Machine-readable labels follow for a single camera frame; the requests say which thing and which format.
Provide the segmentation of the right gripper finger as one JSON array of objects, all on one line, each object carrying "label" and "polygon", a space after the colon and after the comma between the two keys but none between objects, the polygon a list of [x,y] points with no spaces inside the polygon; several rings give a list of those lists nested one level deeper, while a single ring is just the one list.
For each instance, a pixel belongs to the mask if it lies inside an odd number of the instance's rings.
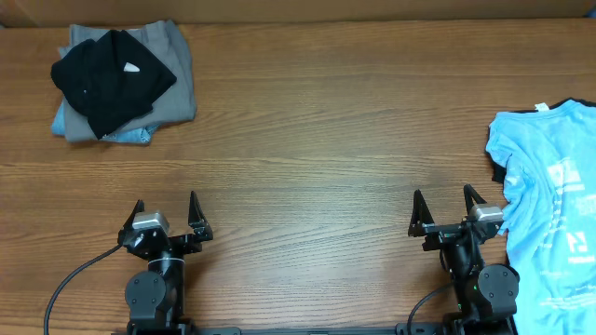
[{"label": "right gripper finger", "polygon": [[413,212],[408,228],[408,236],[420,237],[428,233],[435,226],[427,202],[420,190],[413,193]]},{"label": "right gripper finger", "polygon": [[487,204],[486,200],[473,188],[471,184],[466,184],[463,188],[464,198],[469,217],[479,217],[481,211]]}]

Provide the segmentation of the black t-shirt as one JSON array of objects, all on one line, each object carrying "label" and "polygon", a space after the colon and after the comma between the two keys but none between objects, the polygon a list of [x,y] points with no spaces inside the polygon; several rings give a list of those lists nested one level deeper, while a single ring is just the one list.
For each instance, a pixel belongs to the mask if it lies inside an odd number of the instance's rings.
[{"label": "black t-shirt", "polygon": [[[577,102],[583,106],[586,107],[594,107],[595,106],[595,102],[594,101],[590,101],[590,100],[583,100],[583,99],[576,99],[576,98],[567,98],[564,100],[561,100],[555,104],[549,105],[550,110],[554,110],[559,108],[560,106],[564,105],[565,103],[567,103],[568,101],[574,101]],[[537,109],[533,109],[533,110],[519,110],[519,111],[513,111],[514,114],[533,114],[536,113]],[[493,167],[493,177],[492,177],[492,181],[498,182],[503,184],[505,177],[506,177],[506,168],[504,165],[498,164],[495,161],[492,161],[492,167]]]}]

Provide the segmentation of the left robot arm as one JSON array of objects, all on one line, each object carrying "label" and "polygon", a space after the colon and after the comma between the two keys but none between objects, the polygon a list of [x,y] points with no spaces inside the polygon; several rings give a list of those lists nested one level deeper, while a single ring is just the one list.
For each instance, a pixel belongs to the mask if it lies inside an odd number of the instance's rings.
[{"label": "left robot arm", "polygon": [[149,212],[138,201],[118,233],[118,244],[147,262],[125,288],[129,307],[128,334],[198,334],[184,312],[185,259],[213,239],[196,192],[190,193],[188,234],[169,235],[169,222],[160,211]]}]

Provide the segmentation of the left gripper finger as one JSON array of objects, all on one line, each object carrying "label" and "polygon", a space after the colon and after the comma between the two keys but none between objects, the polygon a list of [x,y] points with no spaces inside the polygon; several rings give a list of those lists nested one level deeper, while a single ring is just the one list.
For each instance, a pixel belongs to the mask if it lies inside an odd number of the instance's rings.
[{"label": "left gripper finger", "polygon": [[192,191],[190,194],[188,225],[193,229],[198,242],[211,241],[213,239],[212,228],[202,211],[195,191]]},{"label": "left gripper finger", "polygon": [[125,221],[125,223],[124,223],[124,225],[122,227],[122,231],[123,232],[127,232],[127,231],[130,231],[132,229],[132,224],[134,222],[134,219],[135,219],[136,215],[138,213],[141,213],[141,212],[144,212],[144,202],[141,199],[139,199],[136,202],[133,210],[131,211],[131,214],[126,219],[126,221]]}]

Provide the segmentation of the light blue printed t-shirt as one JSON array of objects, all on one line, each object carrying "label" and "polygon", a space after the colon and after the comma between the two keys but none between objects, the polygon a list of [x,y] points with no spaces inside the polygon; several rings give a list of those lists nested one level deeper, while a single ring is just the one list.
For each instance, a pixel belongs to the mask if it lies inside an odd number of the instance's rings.
[{"label": "light blue printed t-shirt", "polygon": [[520,334],[595,331],[595,106],[500,112],[486,153],[504,165],[500,229],[519,273]]}]

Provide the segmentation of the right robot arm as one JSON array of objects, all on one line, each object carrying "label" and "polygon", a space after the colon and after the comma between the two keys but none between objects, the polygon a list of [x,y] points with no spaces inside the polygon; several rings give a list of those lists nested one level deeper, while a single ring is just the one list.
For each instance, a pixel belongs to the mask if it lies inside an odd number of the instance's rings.
[{"label": "right robot arm", "polygon": [[[515,334],[520,275],[504,263],[486,264],[481,245],[494,238],[504,223],[502,208],[491,205],[469,184],[463,188],[467,215],[459,223],[435,223],[421,191],[413,193],[408,236],[422,237],[424,251],[437,251],[450,282],[422,298],[409,313],[405,334]],[[457,310],[439,323],[416,323],[429,300],[452,290]]]}]

